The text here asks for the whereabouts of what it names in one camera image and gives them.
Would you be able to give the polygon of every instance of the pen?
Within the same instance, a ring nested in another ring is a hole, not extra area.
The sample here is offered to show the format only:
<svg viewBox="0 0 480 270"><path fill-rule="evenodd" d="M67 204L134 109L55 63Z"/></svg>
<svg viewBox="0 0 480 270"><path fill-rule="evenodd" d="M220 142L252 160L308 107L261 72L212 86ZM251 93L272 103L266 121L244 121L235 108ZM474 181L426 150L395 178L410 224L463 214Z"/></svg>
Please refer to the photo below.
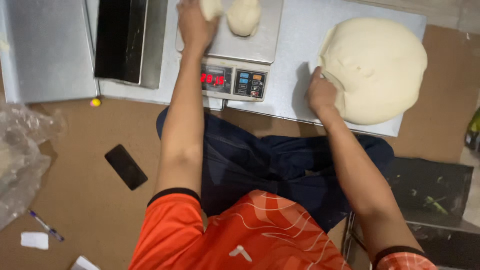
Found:
<svg viewBox="0 0 480 270"><path fill-rule="evenodd" d="M38 221L38 223L40 223L42 225L42 227L47 231L49 232L51 235L53 235L57 240L59 240L60 242L63 242L63 240L65 240L65 238L63 238L63 236L61 236L55 229L51 228L50 226L48 226L45 222L43 222L43 220L41 220L35 212L33 212L32 210L29 210L28 213L30 214L30 216L34 217L36 219L36 221Z"/></svg>

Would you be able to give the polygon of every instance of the shirt sleeve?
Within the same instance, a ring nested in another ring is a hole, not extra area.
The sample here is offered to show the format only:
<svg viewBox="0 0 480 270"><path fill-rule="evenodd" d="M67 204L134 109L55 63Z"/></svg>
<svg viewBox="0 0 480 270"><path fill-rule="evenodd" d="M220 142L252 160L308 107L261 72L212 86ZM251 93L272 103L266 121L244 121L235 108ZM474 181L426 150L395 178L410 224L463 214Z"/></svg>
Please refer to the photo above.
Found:
<svg viewBox="0 0 480 270"><path fill-rule="evenodd" d="M129 269L169 268L203 232L196 198L180 193L155 198L147 207Z"/></svg>
<svg viewBox="0 0 480 270"><path fill-rule="evenodd" d="M398 252L385 256L378 262L377 270L435 270L437 267L424 256Z"/></svg>

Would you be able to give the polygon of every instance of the digital scale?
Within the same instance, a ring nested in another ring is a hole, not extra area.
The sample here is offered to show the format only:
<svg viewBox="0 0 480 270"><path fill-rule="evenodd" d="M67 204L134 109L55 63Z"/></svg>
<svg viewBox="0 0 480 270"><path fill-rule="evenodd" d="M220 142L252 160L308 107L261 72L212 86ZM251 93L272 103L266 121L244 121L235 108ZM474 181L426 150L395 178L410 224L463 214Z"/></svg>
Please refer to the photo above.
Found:
<svg viewBox="0 0 480 270"><path fill-rule="evenodd" d="M222 0L227 10L233 0ZM233 34L222 16L218 32L202 62L204 96L243 101L265 99L270 65L275 61L283 0L260 0L262 17L252 37ZM176 49L184 44L177 31Z"/></svg>

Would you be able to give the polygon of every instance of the smartphone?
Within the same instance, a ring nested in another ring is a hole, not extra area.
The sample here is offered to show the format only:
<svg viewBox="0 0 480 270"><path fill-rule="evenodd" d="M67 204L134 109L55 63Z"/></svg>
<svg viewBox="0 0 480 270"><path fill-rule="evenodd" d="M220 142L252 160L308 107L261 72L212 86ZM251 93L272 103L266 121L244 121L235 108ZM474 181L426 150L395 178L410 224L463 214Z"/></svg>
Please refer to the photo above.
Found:
<svg viewBox="0 0 480 270"><path fill-rule="evenodd" d="M105 154L105 159L131 190L135 190L148 180L123 145L117 145Z"/></svg>

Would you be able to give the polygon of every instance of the hand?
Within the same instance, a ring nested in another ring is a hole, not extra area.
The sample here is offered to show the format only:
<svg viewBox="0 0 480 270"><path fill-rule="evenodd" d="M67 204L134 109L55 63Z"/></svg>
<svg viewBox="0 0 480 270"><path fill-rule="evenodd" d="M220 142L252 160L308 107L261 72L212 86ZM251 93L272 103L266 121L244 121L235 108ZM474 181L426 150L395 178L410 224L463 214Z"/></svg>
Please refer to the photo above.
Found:
<svg viewBox="0 0 480 270"><path fill-rule="evenodd" d="M203 55L216 33L219 18L211 22L206 21L199 0L182 0L177 5L177 10L179 28L185 44L184 51Z"/></svg>
<svg viewBox="0 0 480 270"><path fill-rule="evenodd" d="M322 79L322 68L317 67L313 72L308 88L308 101L310 109L322 120L330 113L338 113L335 108L336 88L329 81Z"/></svg>

